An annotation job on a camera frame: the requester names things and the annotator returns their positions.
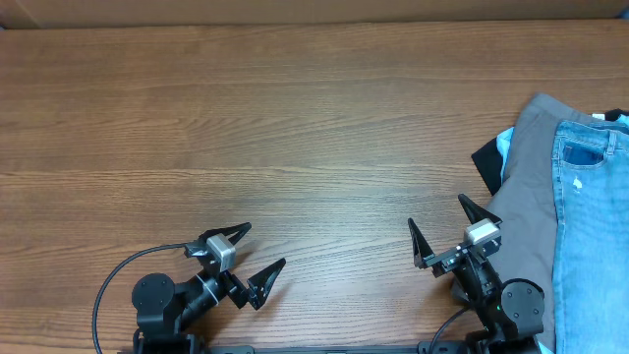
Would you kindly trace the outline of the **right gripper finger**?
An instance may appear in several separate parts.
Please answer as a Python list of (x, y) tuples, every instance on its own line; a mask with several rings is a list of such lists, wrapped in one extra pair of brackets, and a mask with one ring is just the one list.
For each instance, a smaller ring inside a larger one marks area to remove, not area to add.
[(495, 225), (499, 225), (502, 222), (501, 218), (477, 205), (465, 194), (459, 194), (457, 198), (471, 224), (475, 224), (484, 219), (489, 219)]
[(413, 218), (408, 219), (413, 244), (414, 265), (417, 268), (433, 266), (435, 254)]

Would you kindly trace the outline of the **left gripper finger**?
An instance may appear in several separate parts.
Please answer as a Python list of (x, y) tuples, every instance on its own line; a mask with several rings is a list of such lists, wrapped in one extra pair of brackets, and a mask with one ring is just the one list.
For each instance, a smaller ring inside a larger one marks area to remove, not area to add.
[(236, 245), (251, 229), (252, 225), (245, 222), (235, 226), (206, 230), (201, 234), (200, 239), (206, 242), (212, 236), (223, 235), (232, 245)]
[(286, 260), (282, 258), (247, 280), (248, 300), (255, 310), (259, 310), (265, 304), (276, 278), (285, 265)]

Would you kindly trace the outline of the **light blue denim jeans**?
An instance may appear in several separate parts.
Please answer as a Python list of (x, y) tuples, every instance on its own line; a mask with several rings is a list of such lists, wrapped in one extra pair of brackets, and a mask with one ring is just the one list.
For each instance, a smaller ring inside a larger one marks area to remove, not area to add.
[(560, 123), (552, 149), (557, 217), (556, 350), (628, 350), (628, 129)]

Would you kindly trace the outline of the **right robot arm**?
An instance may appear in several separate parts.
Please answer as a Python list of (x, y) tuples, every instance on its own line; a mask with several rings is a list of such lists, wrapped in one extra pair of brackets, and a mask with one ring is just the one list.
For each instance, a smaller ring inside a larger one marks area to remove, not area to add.
[[(413, 219), (408, 227), (414, 265), (429, 268), (434, 277), (454, 275), (452, 295), (463, 308), (437, 330), (429, 343), (418, 345), (420, 353), (539, 353), (537, 335), (543, 332), (544, 292), (524, 278), (501, 280), (489, 257), (501, 247), (501, 218), (477, 205), (466, 195), (458, 201), (471, 225), (463, 241), (436, 254)], [(445, 330), (468, 311), (476, 313), (483, 328), (460, 341), (443, 341)]]

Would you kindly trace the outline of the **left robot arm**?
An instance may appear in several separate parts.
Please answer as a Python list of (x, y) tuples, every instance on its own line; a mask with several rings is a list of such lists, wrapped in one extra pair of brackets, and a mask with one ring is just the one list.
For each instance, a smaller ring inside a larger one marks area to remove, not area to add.
[(249, 353), (249, 348), (211, 348), (188, 329), (216, 307), (230, 299), (237, 308), (261, 308), (286, 265), (280, 259), (250, 277), (245, 283), (230, 269), (236, 261), (236, 244), (250, 231), (247, 222), (210, 229), (195, 241), (183, 245), (184, 254), (195, 258), (201, 271), (186, 282), (176, 283), (164, 273), (141, 278), (132, 292), (137, 310), (138, 330), (134, 335), (135, 353)]

